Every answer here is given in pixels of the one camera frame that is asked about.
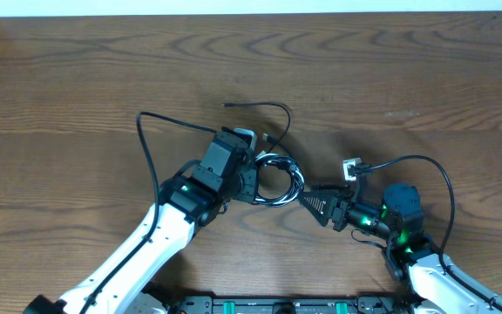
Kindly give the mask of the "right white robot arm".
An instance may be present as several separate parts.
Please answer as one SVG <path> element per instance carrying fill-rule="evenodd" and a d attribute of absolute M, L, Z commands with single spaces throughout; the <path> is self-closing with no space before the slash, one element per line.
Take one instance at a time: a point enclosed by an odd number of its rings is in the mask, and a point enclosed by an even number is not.
<path fill-rule="evenodd" d="M 397 311 L 409 313 L 502 313 L 502 296 L 460 270 L 440 253 L 425 233 L 417 189 L 408 184 L 387 187 L 379 205 L 365 201 L 349 186 L 320 185 L 298 201 L 325 227 L 347 226 L 385 241 L 375 243 L 393 280 L 407 287 Z"/>

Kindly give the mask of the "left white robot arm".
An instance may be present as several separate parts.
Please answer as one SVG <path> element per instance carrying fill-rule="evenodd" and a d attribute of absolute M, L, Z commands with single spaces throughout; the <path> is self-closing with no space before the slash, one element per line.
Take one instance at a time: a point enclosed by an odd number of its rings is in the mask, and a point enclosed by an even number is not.
<path fill-rule="evenodd" d="M 253 196 L 256 134 L 223 128 L 202 160 L 188 162 L 159 187 L 158 198 L 132 234 L 92 274 L 58 300 L 43 295 L 24 313 L 123 313 L 159 269 L 233 199 Z"/>

